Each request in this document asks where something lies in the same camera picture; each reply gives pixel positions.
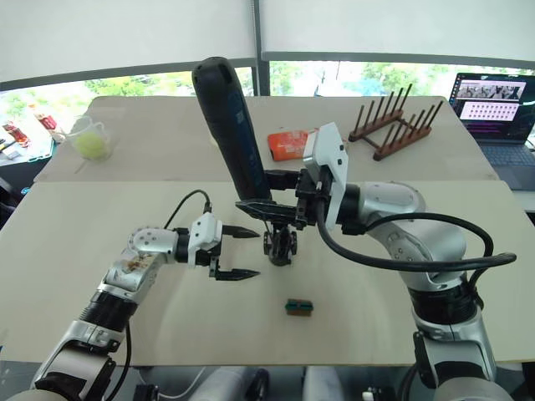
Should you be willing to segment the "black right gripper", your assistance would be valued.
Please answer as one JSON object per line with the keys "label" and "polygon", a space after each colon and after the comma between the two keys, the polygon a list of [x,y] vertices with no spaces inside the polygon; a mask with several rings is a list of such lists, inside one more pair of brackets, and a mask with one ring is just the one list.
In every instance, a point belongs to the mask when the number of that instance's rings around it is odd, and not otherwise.
{"label": "black right gripper", "polygon": [[324,217],[327,215],[331,200],[331,173],[329,168],[319,170],[315,180],[307,169],[265,170],[265,177],[271,190],[295,189],[298,199],[294,206],[279,205],[266,200],[241,200],[235,206],[253,219],[262,221],[294,221],[298,230],[314,226],[317,222],[317,204],[324,203]]}

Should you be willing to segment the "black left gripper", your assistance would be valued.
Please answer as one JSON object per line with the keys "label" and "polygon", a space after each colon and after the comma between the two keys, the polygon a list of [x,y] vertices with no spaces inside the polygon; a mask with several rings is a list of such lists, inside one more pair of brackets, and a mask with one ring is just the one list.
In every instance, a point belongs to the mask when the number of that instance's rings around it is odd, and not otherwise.
{"label": "black left gripper", "polygon": [[[237,239],[258,238],[260,235],[251,229],[242,226],[223,225],[222,234]],[[219,258],[222,252],[221,242],[209,250],[199,249],[195,254],[195,266],[207,266],[209,277],[217,281],[234,282],[258,276],[260,272],[249,269],[236,269],[220,271]]]}

